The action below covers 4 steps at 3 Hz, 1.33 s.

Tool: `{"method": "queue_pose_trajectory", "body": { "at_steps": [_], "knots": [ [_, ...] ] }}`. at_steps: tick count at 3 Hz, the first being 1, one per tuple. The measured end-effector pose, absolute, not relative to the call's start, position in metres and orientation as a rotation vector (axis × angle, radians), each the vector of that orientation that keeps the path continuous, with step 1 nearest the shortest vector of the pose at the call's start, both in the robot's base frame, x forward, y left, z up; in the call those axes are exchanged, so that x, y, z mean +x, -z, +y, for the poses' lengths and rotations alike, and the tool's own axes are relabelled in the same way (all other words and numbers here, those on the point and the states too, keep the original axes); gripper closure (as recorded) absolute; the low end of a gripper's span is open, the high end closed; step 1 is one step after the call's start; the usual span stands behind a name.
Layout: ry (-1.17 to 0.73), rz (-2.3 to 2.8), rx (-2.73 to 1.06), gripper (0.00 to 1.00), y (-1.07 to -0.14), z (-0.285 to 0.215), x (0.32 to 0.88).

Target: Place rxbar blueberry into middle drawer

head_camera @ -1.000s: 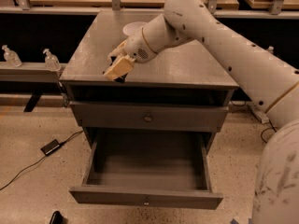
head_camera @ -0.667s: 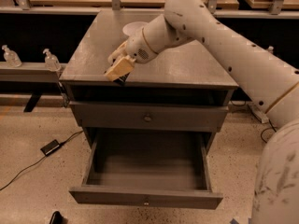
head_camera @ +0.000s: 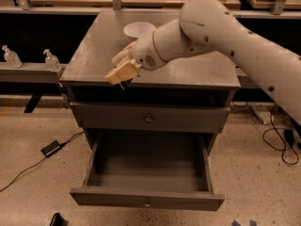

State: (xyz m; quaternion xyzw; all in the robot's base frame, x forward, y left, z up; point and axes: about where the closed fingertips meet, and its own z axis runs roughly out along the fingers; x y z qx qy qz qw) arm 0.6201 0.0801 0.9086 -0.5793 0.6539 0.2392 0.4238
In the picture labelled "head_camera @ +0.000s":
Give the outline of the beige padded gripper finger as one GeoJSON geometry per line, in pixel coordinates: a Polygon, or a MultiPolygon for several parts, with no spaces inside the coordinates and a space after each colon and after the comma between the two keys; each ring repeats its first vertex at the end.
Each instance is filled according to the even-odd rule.
{"type": "Polygon", "coordinates": [[[111,70],[105,79],[112,85],[120,84],[122,82],[134,79],[139,76],[139,70],[142,65],[137,63],[134,59],[120,62],[120,64],[111,70]]]}
{"type": "Polygon", "coordinates": [[[112,64],[118,65],[123,59],[129,59],[131,60],[133,58],[132,50],[135,45],[135,42],[130,43],[127,45],[123,50],[121,50],[119,53],[117,53],[112,58],[112,64]]]}

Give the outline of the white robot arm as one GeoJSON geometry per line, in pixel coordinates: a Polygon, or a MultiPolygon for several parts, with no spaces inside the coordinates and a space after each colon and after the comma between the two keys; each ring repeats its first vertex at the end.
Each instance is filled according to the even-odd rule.
{"type": "Polygon", "coordinates": [[[122,86],[177,58],[217,51],[238,65],[294,121],[301,122],[300,55],[248,30],[218,0],[188,0],[180,17],[130,43],[106,76],[122,86]]]}

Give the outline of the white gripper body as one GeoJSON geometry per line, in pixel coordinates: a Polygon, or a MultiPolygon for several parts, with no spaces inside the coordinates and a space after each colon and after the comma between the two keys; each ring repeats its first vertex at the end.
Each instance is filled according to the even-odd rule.
{"type": "Polygon", "coordinates": [[[166,66],[166,62],[159,56],[155,45],[153,32],[138,38],[132,49],[133,58],[148,71],[157,70],[166,66]]]}

